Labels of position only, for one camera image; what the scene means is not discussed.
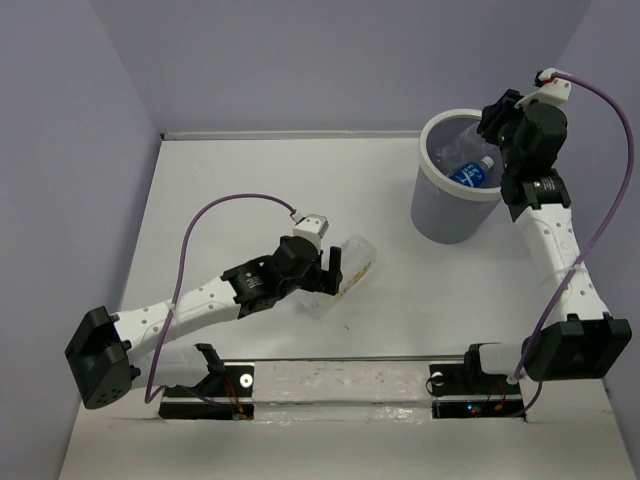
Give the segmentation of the large ribbed clear bottle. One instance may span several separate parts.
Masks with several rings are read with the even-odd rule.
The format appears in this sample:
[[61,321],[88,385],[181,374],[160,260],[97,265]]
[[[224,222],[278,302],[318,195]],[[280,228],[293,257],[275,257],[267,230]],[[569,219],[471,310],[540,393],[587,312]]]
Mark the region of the large ribbed clear bottle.
[[341,272],[343,279],[335,296],[304,292],[300,297],[302,311],[319,318],[333,308],[372,269],[377,260],[376,247],[359,234],[351,235],[342,245]]

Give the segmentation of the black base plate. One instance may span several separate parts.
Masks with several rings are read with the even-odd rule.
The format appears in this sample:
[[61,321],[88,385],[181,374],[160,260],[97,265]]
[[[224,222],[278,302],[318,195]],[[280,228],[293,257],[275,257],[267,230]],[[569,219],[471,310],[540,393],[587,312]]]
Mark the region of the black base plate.
[[196,349],[207,363],[207,375],[196,385],[168,388],[158,415],[165,420],[250,421],[254,418],[255,363],[223,361],[209,344]]
[[479,344],[471,345],[461,361],[431,364],[425,389],[436,420],[526,418],[520,386],[481,369]]

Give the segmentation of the grey bin with white rim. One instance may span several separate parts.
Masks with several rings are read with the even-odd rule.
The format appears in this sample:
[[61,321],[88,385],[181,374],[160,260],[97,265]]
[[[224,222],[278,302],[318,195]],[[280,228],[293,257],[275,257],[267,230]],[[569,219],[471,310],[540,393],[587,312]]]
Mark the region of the grey bin with white rim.
[[480,158],[489,156],[494,166],[478,187],[453,181],[440,168],[437,154],[467,129],[476,129],[481,112],[454,109],[437,114],[424,126],[418,144],[418,173],[411,201],[411,220],[426,238],[441,244],[469,239],[501,201],[503,165],[497,148],[477,149]]

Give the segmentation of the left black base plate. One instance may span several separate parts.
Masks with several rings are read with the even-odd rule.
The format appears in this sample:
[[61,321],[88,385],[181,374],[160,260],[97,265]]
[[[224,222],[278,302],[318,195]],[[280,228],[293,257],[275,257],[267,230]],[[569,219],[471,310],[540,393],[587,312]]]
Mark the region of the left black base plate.
[[255,363],[223,361],[209,344],[196,349],[207,363],[207,375],[196,385],[168,388],[158,415],[165,420],[250,421],[254,418]]

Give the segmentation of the blue label bottle white cap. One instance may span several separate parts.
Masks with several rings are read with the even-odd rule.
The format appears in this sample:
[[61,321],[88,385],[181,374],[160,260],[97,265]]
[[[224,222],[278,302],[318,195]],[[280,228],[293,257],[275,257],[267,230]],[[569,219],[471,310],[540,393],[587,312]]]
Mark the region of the blue label bottle white cap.
[[466,163],[450,175],[449,179],[465,187],[481,188],[485,185],[494,165],[492,157],[484,156],[479,160]]

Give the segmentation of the crushed clear bottle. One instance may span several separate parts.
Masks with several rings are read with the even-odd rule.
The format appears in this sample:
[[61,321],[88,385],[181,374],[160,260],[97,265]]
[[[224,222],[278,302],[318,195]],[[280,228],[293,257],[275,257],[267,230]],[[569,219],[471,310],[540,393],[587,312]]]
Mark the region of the crushed clear bottle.
[[479,121],[474,121],[444,146],[436,148],[434,164],[447,177],[469,163],[477,163],[484,157],[496,160],[499,156],[498,148],[477,133],[478,126]]

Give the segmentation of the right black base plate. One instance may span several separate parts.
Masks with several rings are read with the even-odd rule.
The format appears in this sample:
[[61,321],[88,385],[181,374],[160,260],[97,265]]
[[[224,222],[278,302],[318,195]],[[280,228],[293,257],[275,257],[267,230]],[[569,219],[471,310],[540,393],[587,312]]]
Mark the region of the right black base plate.
[[471,345],[461,361],[431,364],[425,389],[436,420],[526,418],[520,386],[481,369],[479,344]]

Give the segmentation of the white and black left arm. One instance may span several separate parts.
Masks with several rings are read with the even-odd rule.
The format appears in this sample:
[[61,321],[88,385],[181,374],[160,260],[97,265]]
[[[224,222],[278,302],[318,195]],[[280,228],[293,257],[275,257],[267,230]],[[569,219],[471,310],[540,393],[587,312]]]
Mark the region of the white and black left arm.
[[118,313],[96,307],[65,349],[82,403],[88,410],[104,408],[152,380],[167,386],[187,381],[209,395],[224,370],[210,345],[196,344],[176,357],[157,347],[271,309],[298,290],[336,295],[342,279],[341,248],[323,252],[303,237],[284,236],[273,254],[231,268],[176,300]]

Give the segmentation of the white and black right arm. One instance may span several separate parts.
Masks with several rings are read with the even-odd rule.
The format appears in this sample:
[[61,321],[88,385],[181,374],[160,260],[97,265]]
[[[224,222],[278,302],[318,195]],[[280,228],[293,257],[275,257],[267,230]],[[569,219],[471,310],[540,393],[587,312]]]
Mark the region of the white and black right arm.
[[536,382],[602,378],[632,338],[629,322],[613,317],[596,291],[566,184],[553,167],[567,130],[558,102],[539,93],[509,89],[482,110],[478,132],[500,150],[502,199],[549,302],[524,340],[470,346],[460,368],[470,391],[486,390],[497,375]]

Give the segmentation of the white foam strip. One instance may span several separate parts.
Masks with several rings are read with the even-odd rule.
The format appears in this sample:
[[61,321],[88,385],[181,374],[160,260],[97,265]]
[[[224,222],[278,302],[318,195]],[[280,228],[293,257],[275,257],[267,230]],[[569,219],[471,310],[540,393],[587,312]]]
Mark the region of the white foam strip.
[[259,422],[397,421],[432,417],[429,364],[397,360],[259,362],[253,418]]

